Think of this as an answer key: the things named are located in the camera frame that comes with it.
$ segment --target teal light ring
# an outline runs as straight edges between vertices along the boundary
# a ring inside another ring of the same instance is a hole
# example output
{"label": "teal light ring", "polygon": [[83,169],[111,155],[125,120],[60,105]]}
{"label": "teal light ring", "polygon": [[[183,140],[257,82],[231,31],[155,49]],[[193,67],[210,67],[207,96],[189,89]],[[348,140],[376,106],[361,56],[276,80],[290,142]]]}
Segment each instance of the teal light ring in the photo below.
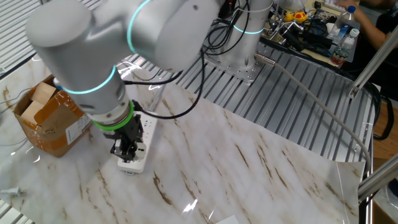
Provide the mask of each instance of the teal light ring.
{"label": "teal light ring", "polygon": [[90,90],[86,90],[86,91],[72,91],[72,90],[68,90],[68,89],[66,89],[66,88],[64,88],[64,87],[62,87],[62,89],[63,89],[65,92],[70,93],[70,94],[74,94],[74,95],[83,95],[83,94],[87,94],[87,93],[92,93],[92,92],[94,92],[94,91],[96,91],[96,90],[99,90],[100,88],[104,87],[109,81],[111,81],[111,79],[112,79],[112,77],[113,77],[113,75],[114,75],[115,73],[116,73],[116,66],[113,66],[111,75],[105,80],[105,82],[101,83],[99,86],[97,86],[97,87],[95,87],[95,88],[92,88],[92,89],[90,89]]}
{"label": "teal light ring", "polygon": [[[234,25],[234,28],[235,29],[237,29],[238,31],[240,31],[240,32],[243,32],[243,30],[241,30],[241,29],[239,29],[238,27],[236,27],[236,25]],[[264,29],[262,29],[262,30],[260,30],[260,31],[257,31],[257,32],[244,32],[245,34],[259,34],[259,33],[261,33],[262,31],[263,31]]]}
{"label": "teal light ring", "polygon": [[127,43],[129,44],[131,52],[134,53],[134,54],[136,53],[136,50],[134,49],[134,47],[132,46],[132,43],[131,43],[132,24],[133,24],[134,20],[136,19],[139,11],[150,1],[151,0],[146,0],[143,3],[141,3],[141,5],[137,8],[137,10],[132,15],[130,23],[129,23],[129,28],[127,29]]}

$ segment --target green light ring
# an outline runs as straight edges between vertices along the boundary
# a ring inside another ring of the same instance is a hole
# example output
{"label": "green light ring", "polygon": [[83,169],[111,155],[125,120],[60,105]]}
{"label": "green light ring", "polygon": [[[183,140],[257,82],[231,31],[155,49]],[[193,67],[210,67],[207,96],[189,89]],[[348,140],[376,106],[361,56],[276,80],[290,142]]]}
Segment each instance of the green light ring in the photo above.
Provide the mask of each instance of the green light ring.
{"label": "green light ring", "polygon": [[127,118],[122,123],[119,123],[114,126],[102,126],[102,125],[98,124],[98,122],[96,122],[96,121],[93,121],[93,123],[95,124],[95,126],[97,126],[98,128],[100,128],[101,130],[104,130],[104,131],[114,131],[119,128],[122,128],[124,125],[126,125],[131,120],[131,118],[134,114],[134,106],[132,105],[132,102],[130,101],[129,104],[130,104],[130,112],[127,115]]}

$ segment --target cardboard box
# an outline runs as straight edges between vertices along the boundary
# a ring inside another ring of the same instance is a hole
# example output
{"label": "cardboard box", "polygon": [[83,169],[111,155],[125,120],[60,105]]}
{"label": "cardboard box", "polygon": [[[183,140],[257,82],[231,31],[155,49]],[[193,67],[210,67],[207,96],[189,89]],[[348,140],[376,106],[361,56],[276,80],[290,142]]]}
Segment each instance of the cardboard box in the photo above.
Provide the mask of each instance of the cardboard box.
{"label": "cardboard box", "polygon": [[373,223],[374,224],[397,224],[381,207],[373,202]]}
{"label": "cardboard box", "polygon": [[[47,77],[43,83],[54,87],[53,76]],[[91,119],[77,107],[67,93],[60,90],[55,90],[53,97],[37,110],[37,105],[31,104],[37,104],[32,101],[32,97],[38,86],[43,85],[37,85],[19,100],[14,108],[14,115],[33,145],[53,156],[62,157],[85,133],[92,123]],[[32,110],[29,116],[33,120],[23,116],[28,108]]]}

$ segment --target gray cable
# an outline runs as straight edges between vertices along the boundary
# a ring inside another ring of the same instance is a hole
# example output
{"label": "gray cable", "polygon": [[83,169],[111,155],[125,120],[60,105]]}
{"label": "gray cable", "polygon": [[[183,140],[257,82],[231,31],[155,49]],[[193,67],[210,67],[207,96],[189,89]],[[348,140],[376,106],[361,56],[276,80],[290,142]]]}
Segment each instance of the gray cable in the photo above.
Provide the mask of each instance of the gray cable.
{"label": "gray cable", "polygon": [[294,76],[288,70],[286,70],[283,66],[279,65],[278,63],[275,63],[275,67],[281,69],[287,76],[289,76],[289,78],[291,80],[293,80],[301,89],[303,89],[309,96],[311,96],[311,98],[316,103],[318,103],[318,105],[329,116],[331,116],[331,118],[333,118],[344,130],[346,130],[348,132],[348,134],[350,134],[353,137],[353,139],[359,144],[359,146],[361,147],[362,152],[365,155],[365,160],[366,160],[365,173],[369,172],[370,164],[371,164],[371,155],[369,154],[368,149],[362,143],[362,141],[359,139],[359,137],[357,137],[357,135],[355,135],[355,133],[352,130],[350,130],[350,128],[347,127],[347,125],[345,125],[345,123],[343,123],[340,119],[338,119],[338,117],[336,117],[307,87],[305,87],[300,81],[298,81],[296,78],[294,78]]}
{"label": "gray cable", "polygon": [[6,101],[3,101],[3,102],[1,102],[1,103],[0,103],[0,105],[1,105],[1,104],[3,104],[3,103],[10,102],[10,101],[12,101],[12,100],[16,100],[16,99],[18,99],[18,97],[21,95],[21,93],[25,92],[26,90],[31,90],[31,89],[33,89],[33,87],[26,88],[25,90],[22,90],[21,92],[19,92],[19,94],[17,95],[17,97],[15,97],[15,98],[13,98],[13,99],[11,99],[11,100],[6,100]]}
{"label": "gray cable", "polygon": [[0,147],[6,147],[6,146],[15,146],[15,145],[18,145],[18,144],[20,144],[20,143],[22,143],[22,142],[26,141],[26,140],[27,140],[27,137],[26,137],[26,138],[24,138],[24,139],[22,139],[21,141],[19,141],[19,142],[17,142],[17,143],[14,143],[14,144],[8,144],[8,145],[0,145]]}

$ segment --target open cardboard box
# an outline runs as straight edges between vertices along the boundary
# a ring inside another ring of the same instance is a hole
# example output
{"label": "open cardboard box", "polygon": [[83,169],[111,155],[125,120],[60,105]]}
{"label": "open cardboard box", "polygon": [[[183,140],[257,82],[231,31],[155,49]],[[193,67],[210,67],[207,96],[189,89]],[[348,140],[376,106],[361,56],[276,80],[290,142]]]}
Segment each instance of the open cardboard box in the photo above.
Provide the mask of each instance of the open cardboard box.
{"label": "open cardboard box", "polygon": [[[54,86],[52,75],[42,82]],[[84,134],[91,119],[77,107],[67,93],[60,90],[55,90],[41,109],[34,110],[33,121],[25,119],[22,115],[32,104],[37,87],[19,100],[14,108],[14,115],[33,145],[53,156],[62,157]]]}

